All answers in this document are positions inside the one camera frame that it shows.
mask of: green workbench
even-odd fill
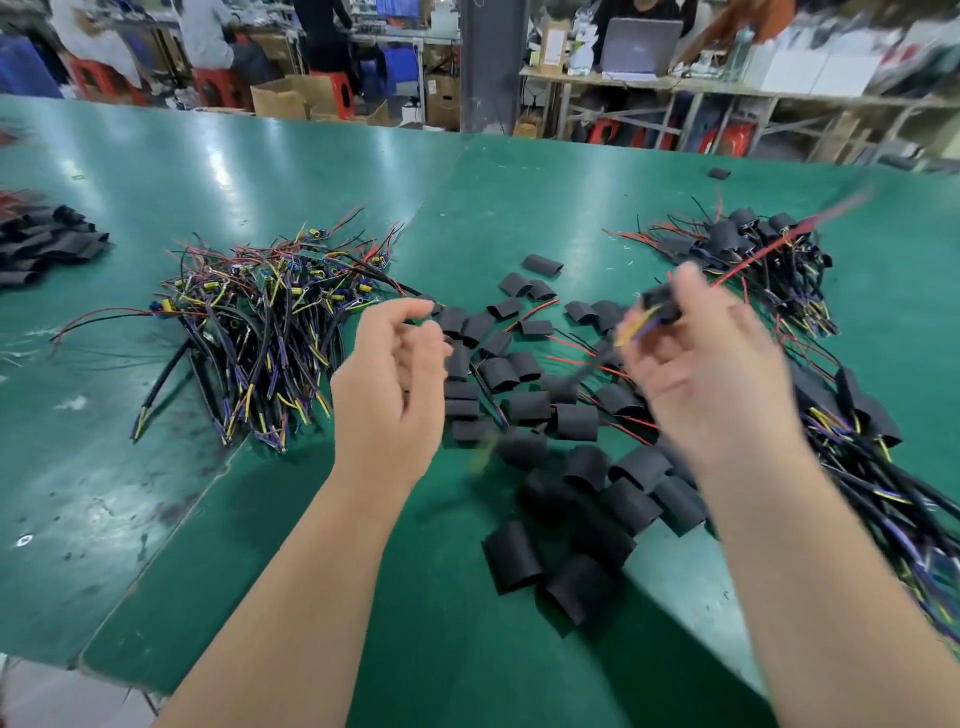
[[[116,244],[0,297],[0,651],[171,692],[332,461],[329,425],[282,457],[223,449],[184,370],[133,446],[176,325],[82,328],[53,359],[50,332],[90,309],[147,305],[178,270],[166,251],[194,232],[263,245],[361,205],[356,232],[407,226],[395,277],[478,310],[528,253],[566,263],[553,284],[565,301],[632,300],[666,266],[603,229],[695,212],[691,195],[712,206],[719,187],[727,210],[799,217],[869,185],[872,201],[826,228],[844,331],[830,347],[900,423],[898,462],[960,496],[956,179],[724,160],[733,174],[718,185],[706,175],[717,159],[693,155],[12,97],[0,120],[25,135],[0,150],[0,181],[76,207]],[[601,445],[616,456],[633,441],[605,428]],[[480,541],[516,511],[517,475],[492,464],[470,476],[468,460],[442,449],[396,527],[351,725],[773,724],[704,528],[678,539],[655,524],[612,614],[571,633],[532,590],[496,595]]]

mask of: hand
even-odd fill
[[[445,359],[453,349],[433,302],[396,299],[364,311],[353,353],[334,373],[334,473],[370,504],[406,501],[444,436]]]
[[[786,361],[753,310],[727,289],[710,288],[695,263],[676,272],[673,293],[683,318],[630,342],[621,354],[694,472],[802,447]],[[634,309],[621,326],[642,316]]]

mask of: tiled floor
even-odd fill
[[[0,710],[7,728],[147,728],[154,722],[142,692],[79,672],[0,655],[0,674]]]

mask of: black jacket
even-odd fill
[[[303,31],[306,33],[306,42],[310,46],[345,43],[344,37],[333,24],[333,14],[336,12],[344,28],[353,27],[343,0],[294,0],[294,10]]]

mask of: pile of wires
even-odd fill
[[[723,200],[715,215],[694,199],[702,218],[668,215],[667,222],[620,237],[654,248],[671,262],[695,261],[715,285],[726,283],[749,303],[759,301],[772,321],[793,336],[825,337],[839,333],[830,317],[823,283],[833,259],[821,245],[816,226],[864,202],[865,195],[797,222],[782,212],[760,217],[743,207],[723,216]]]
[[[162,283],[166,295],[149,310],[94,311],[52,340],[57,346],[75,328],[116,318],[176,319],[183,343],[143,401],[131,438],[144,434],[157,395],[186,357],[225,446],[249,432],[284,452],[300,427],[313,424],[314,404],[330,417],[326,385],[347,358],[349,316],[376,303],[384,288],[418,295],[386,273],[400,225],[382,241],[364,231],[337,235],[358,212],[330,231],[301,231],[269,248],[237,247],[232,255],[198,238],[198,245],[184,246],[180,274]],[[124,313],[94,318],[112,310]]]
[[[783,343],[781,334],[775,332]],[[807,441],[903,585],[960,657],[960,505],[894,463],[900,429],[853,371],[811,347],[833,376],[786,348]]]

